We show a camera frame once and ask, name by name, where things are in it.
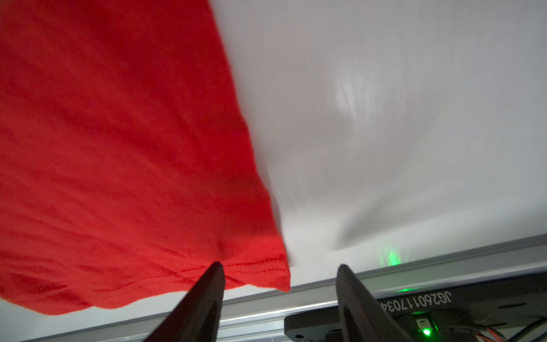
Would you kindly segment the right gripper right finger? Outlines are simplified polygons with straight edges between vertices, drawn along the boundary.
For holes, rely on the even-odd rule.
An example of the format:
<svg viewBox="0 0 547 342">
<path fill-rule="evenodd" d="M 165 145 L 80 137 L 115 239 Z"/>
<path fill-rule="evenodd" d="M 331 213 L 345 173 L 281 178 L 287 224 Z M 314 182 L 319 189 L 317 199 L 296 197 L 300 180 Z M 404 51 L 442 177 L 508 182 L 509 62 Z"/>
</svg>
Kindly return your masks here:
<svg viewBox="0 0 547 342">
<path fill-rule="evenodd" d="M 344 341 L 412 341 L 346 264 L 338 268 L 336 294 Z"/>
</svg>

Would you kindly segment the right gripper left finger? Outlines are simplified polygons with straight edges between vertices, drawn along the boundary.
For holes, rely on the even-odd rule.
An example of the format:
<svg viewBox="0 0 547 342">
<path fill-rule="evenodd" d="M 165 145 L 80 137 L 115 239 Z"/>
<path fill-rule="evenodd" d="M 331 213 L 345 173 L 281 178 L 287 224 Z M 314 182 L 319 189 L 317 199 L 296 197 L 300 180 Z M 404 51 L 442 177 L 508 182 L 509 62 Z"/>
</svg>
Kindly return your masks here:
<svg viewBox="0 0 547 342">
<path fill-rule="evenodd" d="M 225 290 L 221 263 L 210 265 L 182 301 L 145 342 L 202 341 L 217 339 Z"/>
</svg>

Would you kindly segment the red t-shirt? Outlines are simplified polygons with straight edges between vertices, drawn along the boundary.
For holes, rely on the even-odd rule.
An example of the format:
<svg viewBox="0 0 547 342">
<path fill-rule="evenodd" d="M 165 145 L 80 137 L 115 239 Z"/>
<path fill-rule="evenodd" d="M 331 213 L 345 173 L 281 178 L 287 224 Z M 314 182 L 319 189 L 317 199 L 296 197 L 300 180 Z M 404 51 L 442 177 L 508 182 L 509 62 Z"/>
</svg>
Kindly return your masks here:
<svg viewBox="0 0 547 342">
<path fill-rule="evenodd" d="M 288 291 L 208 1 L 1 3 L 1 298 L 60 315 Z"/>
</svg>

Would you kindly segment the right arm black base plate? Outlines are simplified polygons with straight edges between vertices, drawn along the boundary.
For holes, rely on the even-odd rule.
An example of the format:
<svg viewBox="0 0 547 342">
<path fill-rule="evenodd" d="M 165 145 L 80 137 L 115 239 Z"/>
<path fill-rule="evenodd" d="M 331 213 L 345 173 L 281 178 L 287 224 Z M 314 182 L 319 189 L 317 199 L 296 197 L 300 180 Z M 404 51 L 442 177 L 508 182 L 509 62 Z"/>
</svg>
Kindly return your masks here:
<svg viewBox="0 0 547 342">
<path fill-rule="evenodd" d="M 545 341 L 546 273 L 397 292 L 379 301 L 412 341 Z M 292 341 L 344 341 L 338 305 L 284 319 Z"/>
</svg>

